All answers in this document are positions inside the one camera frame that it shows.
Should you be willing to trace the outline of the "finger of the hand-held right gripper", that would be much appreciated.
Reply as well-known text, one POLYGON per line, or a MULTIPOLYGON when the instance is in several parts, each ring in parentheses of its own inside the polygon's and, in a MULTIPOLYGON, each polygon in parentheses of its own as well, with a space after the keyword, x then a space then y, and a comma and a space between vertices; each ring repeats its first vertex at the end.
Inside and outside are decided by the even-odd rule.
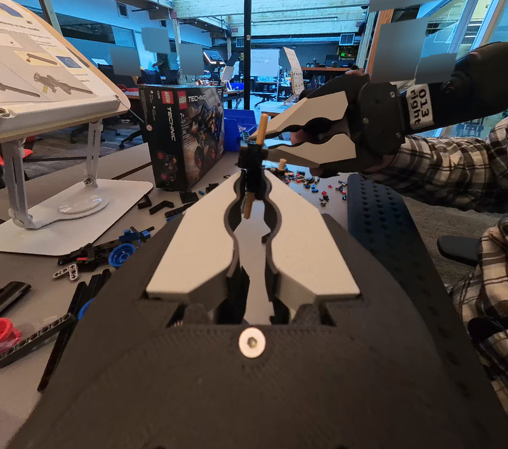
POLYGON ((327 141, 337 134, 345 134, 350 138, 345 118, 347 107, 345 91, 303 98, 289 109, 270 118, 266 138, 301 129, 317 135, 320 141, 327 141))
POLYGON ((268 148, 267 160, 279 163, 318 168, 325 164, 355 159, 356 146, 345 134, 333 135, 323 143, 304 142, 299 145, 280 143, 268 148))

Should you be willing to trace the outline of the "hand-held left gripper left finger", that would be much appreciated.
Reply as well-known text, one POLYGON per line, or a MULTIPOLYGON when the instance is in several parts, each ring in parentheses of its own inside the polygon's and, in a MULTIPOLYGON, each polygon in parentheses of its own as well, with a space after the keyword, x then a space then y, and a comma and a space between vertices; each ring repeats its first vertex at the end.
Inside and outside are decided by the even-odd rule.
POLYGON ((234 173, 184 212, 146 287, 149 298, 200 304, 217 321, 243 321, 250 280, 234 230, 244 195, 245 173, 234 173))

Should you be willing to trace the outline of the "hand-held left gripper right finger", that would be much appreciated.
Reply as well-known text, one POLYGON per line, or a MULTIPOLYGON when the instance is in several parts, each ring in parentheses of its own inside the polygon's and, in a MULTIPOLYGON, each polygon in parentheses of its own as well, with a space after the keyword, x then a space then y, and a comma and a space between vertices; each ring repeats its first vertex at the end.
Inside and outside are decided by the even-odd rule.
POLYGON ((303 305, 355 299, 360 289, 323 214, 264 170, 265 285, 273 319, 292 319, 303 305))

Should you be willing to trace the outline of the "black beam assembly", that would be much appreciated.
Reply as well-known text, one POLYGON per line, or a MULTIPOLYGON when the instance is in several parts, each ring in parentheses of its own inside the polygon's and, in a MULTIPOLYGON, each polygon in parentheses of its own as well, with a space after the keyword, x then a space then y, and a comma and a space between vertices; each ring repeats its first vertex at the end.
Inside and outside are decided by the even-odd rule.
POLYGON ((243 132, 240 141, 238 166, 245 171, 245 195, 243 202, 244 219, 251 217, 251 210, 256 200, 264 200, 267 181, 264 176, 263 161, 268 158, 268 149, 264 145, 270 116, 262 114, 254 140, 243 132))

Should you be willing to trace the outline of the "instruction booklet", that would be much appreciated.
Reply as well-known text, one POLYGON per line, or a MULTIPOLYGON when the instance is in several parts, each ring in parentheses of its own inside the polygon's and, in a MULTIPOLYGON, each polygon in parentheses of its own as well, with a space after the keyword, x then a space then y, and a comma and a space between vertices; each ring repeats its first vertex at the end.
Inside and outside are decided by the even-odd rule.
POLYGON ((1 0, 1 103, 113 97, 113 91, 38 15, 1 0))

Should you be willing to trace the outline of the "person's right hand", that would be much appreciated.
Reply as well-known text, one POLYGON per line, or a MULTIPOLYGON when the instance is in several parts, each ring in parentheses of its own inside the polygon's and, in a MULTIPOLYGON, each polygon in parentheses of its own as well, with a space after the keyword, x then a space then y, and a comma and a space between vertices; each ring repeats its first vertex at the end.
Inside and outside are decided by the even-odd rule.
POLYGON ((298 144, 305 142, 318 143, 320 141, 317 135, 308 133, 303 129, 295 132, 290 132, 289 134, 292 146, 297 146, 298 144))

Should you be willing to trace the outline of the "pile of small connector pins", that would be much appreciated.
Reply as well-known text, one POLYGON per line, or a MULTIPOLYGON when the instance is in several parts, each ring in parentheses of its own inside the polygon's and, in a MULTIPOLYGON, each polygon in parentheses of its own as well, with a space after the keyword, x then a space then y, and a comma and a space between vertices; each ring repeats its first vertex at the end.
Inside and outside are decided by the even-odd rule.
POLYGON ((324 179, 304 169, 285 169, 283 182, 320 209, 333 204, 346 205, 347 181, 344 176, 324 179))

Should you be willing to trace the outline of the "blue angled panel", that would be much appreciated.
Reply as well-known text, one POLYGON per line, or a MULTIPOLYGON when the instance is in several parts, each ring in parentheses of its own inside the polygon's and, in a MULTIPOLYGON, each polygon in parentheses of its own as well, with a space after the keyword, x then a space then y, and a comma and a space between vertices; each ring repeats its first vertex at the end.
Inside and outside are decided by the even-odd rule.
POLYGON ((118 241, 121 244, 133 244, 136 247, 140 247, 143 243, 147 242, 151 238, 150 231, 154 228, 151 227, 149 229, 143 231, 137 231, 132 229, 124 230, 124 234, 119 236, 118 241))

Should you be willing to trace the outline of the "white whiteboard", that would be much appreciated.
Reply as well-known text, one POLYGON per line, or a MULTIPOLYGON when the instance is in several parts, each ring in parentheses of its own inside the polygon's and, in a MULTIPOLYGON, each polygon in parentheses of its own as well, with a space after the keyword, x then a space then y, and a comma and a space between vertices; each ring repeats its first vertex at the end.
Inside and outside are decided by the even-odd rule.
POLYGON ((251 77, 278 77, 280 49, 251 49, 251 77))

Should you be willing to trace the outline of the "black perforated panel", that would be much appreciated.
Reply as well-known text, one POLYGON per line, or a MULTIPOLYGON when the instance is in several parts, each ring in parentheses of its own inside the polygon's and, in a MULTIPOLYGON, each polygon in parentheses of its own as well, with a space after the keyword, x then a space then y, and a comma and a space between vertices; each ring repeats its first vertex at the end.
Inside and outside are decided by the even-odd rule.
POLYGON ((353 173, 347 179, 346 201, 350 234, 408 294, 447 299, 448 292, 398 193, 353 173))

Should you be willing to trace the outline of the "blue plastic bin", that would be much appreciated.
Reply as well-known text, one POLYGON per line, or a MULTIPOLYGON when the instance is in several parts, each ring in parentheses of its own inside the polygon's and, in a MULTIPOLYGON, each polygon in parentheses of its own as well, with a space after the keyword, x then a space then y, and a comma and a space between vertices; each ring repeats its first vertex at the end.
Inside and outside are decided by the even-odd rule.
POLYGON ((257 121, 253 110, 224 109, 225 151, 237 152, 242 134, 252 135, 257 130, 257 121))

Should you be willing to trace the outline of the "white booklet stand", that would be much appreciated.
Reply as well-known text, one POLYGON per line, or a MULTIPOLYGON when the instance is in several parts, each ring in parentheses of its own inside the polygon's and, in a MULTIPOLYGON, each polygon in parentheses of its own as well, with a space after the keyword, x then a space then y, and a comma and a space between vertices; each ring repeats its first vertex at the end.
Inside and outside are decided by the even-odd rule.
POLYGON ((150 182, 98 179, 102 120, 125 113, 130 104, 121 90, 97 67, 88 64, 66 39, 63 38, 62 42, 111 88, 114 96, 1 104, 1 144, 6 144, 3 146, 4 182, 8 190, 10 217, 1 224, 1 252, 48 256, 68 254, 94 242, 153 187, 150 182), (78 124, 89 125, 83 182, 30 209, 20 147, 23 139, 78 124))

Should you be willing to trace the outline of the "black pillar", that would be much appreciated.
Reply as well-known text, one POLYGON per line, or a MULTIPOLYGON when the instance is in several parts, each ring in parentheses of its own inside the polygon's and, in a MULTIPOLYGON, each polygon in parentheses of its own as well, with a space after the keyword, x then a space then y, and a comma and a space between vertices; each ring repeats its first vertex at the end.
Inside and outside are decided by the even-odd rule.
POLYGON ((244 0, 244 110, 251 109, 251 3, 244 0))

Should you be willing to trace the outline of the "building set box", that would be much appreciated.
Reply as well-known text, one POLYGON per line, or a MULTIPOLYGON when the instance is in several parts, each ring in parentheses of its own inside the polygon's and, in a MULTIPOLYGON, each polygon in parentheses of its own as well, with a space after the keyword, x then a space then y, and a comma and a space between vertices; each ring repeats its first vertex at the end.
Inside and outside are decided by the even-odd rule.
POLYGON ((156 187, 193 186, 225 150, 221 86, 138 86, 156 187))

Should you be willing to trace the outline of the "light grey L-shaped liftarm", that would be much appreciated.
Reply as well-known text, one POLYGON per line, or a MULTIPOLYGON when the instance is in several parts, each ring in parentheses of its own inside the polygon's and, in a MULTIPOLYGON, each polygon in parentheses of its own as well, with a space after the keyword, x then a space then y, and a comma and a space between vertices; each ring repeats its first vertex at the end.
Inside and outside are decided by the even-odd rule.
POLYGON ((53 280, 58 280, 64 276, 68 276, 71 282, 77 281, 80 278, 78 265, 73 263, 64 268, 61 268, 53 274, 52 278, 53 280))

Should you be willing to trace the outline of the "adjacent grey table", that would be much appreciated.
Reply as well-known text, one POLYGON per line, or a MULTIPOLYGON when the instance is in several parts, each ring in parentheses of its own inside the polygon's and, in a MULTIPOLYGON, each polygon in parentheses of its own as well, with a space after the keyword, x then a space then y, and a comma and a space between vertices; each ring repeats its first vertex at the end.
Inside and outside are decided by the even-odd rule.
MULTIPOLYGON (((122 179, 128 172, 150 163, 147 143, 108 154, 98 160, 98 179, 122 179)), ((84 179, 85 164, 68 167, 26 182, 29 207, 64 191, 84 179)))

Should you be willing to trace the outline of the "person's plaid shirt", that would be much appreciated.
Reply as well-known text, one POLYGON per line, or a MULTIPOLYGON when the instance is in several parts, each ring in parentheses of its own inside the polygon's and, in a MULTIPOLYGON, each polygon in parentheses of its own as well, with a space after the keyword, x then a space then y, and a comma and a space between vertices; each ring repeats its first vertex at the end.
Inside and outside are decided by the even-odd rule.
POLYGON ((507 412, 507 216, 477 245, 478 265, 452 289, 452 300, 507 412))

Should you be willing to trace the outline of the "dark grey connector piece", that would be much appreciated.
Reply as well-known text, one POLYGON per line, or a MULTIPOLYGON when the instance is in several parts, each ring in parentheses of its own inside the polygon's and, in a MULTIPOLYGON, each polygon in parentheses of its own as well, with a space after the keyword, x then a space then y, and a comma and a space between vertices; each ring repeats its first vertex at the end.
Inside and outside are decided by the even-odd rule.
POLYGON ((1 288, 1 316, 14 306, 31 290, 31 285, 21 281, 11 281, 1 288))

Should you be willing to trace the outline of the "red object under table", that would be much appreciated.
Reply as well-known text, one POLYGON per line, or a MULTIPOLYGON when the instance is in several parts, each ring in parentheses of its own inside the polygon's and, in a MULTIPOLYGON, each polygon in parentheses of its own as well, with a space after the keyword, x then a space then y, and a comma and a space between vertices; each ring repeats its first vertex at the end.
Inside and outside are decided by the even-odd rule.
MULTIPOLYGON (((3 153, 3 146, 5 146, 6 144, 1 144, 1 178, 3 178, 3 175, 4 175, 4 171, 5 171, 5 161, 4 161, 4 153, 3 153)), ((21 143, 21 152, 22 152, 22 159, 26 159, 29 155, 31 155, 33 153, 32 150, 30 149, 25 149, 24 148, 24 144, 21 143)))

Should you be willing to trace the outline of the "red wheel rim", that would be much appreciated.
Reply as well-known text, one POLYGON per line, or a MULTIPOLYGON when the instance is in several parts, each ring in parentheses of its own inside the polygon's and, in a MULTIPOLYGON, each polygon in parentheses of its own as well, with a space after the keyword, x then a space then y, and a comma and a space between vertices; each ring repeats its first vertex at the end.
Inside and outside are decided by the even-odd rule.
POLYGON ((14 323, 8 319, 1 317, 1 354, 17 345, 22 340, 21 332, 16 328, 14 323))

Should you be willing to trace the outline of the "black frame subassembly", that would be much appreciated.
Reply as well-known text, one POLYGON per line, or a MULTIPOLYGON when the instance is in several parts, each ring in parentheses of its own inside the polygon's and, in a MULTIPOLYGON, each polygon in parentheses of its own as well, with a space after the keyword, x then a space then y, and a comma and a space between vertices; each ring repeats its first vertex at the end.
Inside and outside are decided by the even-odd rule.
POLYGON ((109 264, 110 252, 120 244, 118 238, 98 245, 88 243, 78 250, 58 257, 57 264, 59 267, 66 267, 68 264, 75 263, 80 272, 92 272, 101 265, 109 264))

